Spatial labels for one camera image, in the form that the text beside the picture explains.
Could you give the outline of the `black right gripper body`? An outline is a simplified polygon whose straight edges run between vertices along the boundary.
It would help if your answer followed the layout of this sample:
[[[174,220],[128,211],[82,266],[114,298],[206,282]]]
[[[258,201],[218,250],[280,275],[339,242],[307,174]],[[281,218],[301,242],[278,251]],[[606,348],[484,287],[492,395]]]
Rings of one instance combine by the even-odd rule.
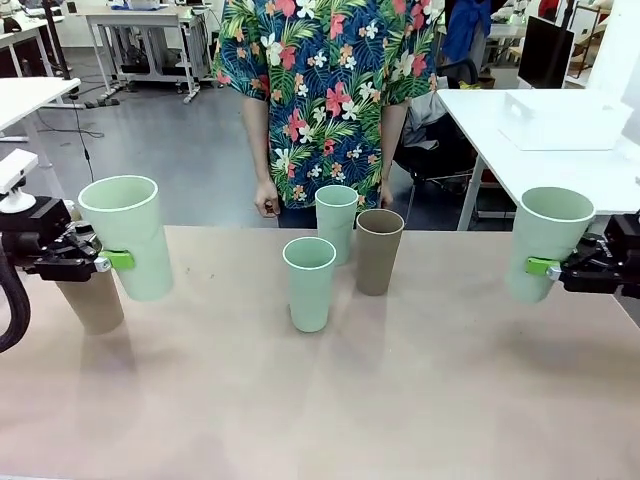
[[[639,213],[614,215],[604,230],[604,253],[581,253],[578,244],[566,259],[580,271],[563,280],[568,292],[639,295]]]

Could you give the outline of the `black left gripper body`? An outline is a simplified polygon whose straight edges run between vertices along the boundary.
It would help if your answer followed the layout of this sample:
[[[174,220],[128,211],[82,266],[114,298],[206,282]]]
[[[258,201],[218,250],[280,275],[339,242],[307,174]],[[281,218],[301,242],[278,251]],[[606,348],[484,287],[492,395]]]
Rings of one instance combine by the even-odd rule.
[[[64,201],[37,197],[36,204],[18,214],[14,233],[14,266],[27,275],[53,282],[88,282],[96,272],[75,263],[96,255],[71,245],[65,232],[72,222]]]

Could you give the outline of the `person right hand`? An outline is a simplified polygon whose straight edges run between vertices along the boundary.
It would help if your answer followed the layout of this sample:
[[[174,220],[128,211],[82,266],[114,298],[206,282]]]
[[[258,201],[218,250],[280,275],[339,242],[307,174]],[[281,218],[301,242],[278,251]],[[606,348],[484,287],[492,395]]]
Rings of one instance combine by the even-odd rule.
[[[275,218],[279,215],[279,196],[272,180],[257,181],[254,205],[264,218]]]

